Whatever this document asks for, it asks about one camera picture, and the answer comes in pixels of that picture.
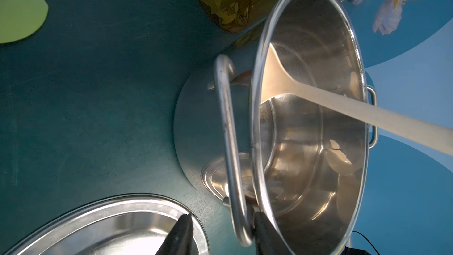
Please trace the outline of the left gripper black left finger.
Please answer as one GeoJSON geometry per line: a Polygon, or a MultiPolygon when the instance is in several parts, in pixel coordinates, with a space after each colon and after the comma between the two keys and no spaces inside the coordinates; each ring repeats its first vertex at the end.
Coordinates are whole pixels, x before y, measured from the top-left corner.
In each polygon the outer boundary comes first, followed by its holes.
{"type": "Polygon", "coordinates": [[[156,255],[190,255],[192,239],[192,215],[183,214],[166,236],[156,255]]]}

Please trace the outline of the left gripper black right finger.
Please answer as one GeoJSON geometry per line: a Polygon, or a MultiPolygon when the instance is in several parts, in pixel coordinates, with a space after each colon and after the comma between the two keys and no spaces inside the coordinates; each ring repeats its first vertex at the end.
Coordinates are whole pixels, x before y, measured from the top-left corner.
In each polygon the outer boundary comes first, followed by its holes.
{"type": "Polygon", "coordinates": [[[291,255],[279,233],[263,212],[255,212],[253,216],[252,235],[256,242],[257,255],[291,255]]]}

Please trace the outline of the stainless steel pot lid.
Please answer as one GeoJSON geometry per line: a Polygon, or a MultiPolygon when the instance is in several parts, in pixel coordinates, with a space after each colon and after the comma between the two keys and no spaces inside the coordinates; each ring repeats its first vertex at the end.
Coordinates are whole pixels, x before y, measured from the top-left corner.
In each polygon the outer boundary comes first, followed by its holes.
{"type": "Polygon", "coordinates": [[[69,211],[40,227],[8,255],[154,255],[191,210],[157,194],[124,194],[69,211]]]}

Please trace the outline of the beige plastic ladle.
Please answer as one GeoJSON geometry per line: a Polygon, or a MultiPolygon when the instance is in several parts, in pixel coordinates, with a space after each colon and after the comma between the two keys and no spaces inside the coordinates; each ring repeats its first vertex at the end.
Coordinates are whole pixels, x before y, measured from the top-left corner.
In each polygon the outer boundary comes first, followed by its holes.
{"type": "Polygon", "coordinates": [[[270,44],[264,65],[261,103],[284,94],[300,97],[447,155],[453,154],[452,129],[300,83],[286,72],[276,49],[270,44]]]}

